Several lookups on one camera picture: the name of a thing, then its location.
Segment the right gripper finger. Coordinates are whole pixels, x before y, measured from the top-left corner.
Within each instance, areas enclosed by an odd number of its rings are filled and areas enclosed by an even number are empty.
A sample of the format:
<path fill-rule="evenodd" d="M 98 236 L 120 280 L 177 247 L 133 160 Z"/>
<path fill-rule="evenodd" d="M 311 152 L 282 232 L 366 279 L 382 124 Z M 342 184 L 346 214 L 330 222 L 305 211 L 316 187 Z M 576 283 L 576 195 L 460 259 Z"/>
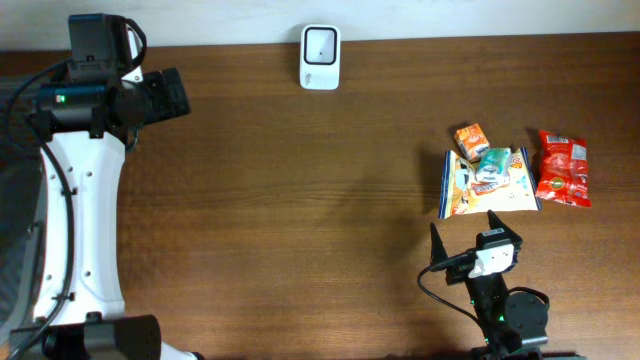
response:
<path fill-rule="evenodd" d="M 430 255 L 430 267 L 438 268 L 441 263 L 448 259 L 447 252 L 445 250 L 442 239 L 439 235 L 437 227 L 434 223 L 430 224 L 430 236 L 431 236 L 431 255 Z"/>
<path fill-rule="evenodd" d="M 487 211 L 489 227 L 491 230 L 503 229 L 506 234 L 514 234 L 514 231 L 507 226 L 494 211 Z"/>

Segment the beige wet wipes pack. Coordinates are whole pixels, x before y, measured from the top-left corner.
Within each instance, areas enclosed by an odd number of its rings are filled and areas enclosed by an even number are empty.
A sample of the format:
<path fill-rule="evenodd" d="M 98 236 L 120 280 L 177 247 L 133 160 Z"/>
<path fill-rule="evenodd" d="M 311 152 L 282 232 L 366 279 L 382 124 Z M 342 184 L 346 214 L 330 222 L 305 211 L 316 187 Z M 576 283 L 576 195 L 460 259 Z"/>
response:
<path fill-rule="evenodd" d="M 517 148 L 506 168 L 505 184 L 477 180 L 477 163 L 470 163 L 454 151 L 444 157 L 438 218 L 452 215 L 505 211 L 540 211 L 535 196 L 537 184 L 530 171 L 528 150 Z"/>

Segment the green tissue pack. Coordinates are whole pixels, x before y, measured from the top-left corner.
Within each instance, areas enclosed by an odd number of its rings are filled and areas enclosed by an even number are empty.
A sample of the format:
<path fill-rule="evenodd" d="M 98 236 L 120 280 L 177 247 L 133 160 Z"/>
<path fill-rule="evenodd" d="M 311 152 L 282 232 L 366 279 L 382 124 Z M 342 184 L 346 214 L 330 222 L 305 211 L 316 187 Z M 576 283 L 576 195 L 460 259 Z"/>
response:
<path fill-rule="evenodd" d="M 509 179 L 508 168 L 511 160 L 510 148 L 489 149 L 476 169 L 476 180 L 482 183 L 506 183 Z"/>

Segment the red snack bag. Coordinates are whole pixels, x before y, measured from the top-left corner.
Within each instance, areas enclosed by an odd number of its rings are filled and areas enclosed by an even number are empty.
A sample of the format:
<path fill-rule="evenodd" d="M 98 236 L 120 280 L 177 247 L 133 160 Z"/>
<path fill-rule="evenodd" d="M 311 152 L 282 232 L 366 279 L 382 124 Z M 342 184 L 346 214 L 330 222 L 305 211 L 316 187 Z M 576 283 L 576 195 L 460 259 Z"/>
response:
<path fill-rule="evenodd" d="M 583 138 L 538 132 L 541 141 L 540 180 L 535 195 L 544 200 L 590 208 L 587 142 Z"/>

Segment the orange small tissue pack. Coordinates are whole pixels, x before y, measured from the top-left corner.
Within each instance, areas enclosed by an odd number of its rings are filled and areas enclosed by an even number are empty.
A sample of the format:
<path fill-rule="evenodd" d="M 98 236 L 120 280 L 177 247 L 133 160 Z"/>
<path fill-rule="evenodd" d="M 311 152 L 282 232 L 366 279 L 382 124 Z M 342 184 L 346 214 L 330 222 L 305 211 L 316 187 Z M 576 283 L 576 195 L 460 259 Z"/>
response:
<path fill-rule="evenodd" d="M 457 130 L 454 139 L 470 162 L 480 160 L 490 149 L 490 142 L 478 123 Z"/>

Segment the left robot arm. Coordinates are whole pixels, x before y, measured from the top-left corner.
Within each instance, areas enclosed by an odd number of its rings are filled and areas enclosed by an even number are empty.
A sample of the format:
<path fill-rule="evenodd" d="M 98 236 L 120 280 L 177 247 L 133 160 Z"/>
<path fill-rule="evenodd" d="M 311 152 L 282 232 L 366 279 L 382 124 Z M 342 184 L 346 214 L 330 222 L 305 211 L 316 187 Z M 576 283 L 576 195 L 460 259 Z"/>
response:
<path fill-rule="evenodd" d="M 10 333 L 10 358 L 200 358 L 166 343 L 155 316 L 126 315 L 117 269 L 128 138 L 190 111 L 175 68 L 140 80 L 76 71 L 40 87 L 30 124 L 46 175 L 44 273 L 32 325 Z"/>

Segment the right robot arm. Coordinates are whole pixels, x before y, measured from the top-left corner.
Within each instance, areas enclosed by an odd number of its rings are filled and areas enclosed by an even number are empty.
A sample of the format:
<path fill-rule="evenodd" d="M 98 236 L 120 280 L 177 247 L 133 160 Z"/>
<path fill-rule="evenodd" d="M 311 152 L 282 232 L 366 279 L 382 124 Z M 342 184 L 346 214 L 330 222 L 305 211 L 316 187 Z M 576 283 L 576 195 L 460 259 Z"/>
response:
<path fill-rule="evenodd" d="M 437 302 L 469 317 L 481 330 L 485 345 L 471 350 L 473 359 L 579 359 L 576 353 L 545 353 L 549 341 L 546 327 L 550 299 L 528 287 L 509 288 L 503 275 L 518 263 L 522 238 L 493 212 L 487 212 L 489 229 L 476 236 L 476 243 L 460 254 L 449 256 L 435 224 L 430 225 L 430 264 L 417 275 L 419 288 Z M 422 278 L 445 273 L 449 286 L 463 283 L 473 312 L 428 290 Z"/>

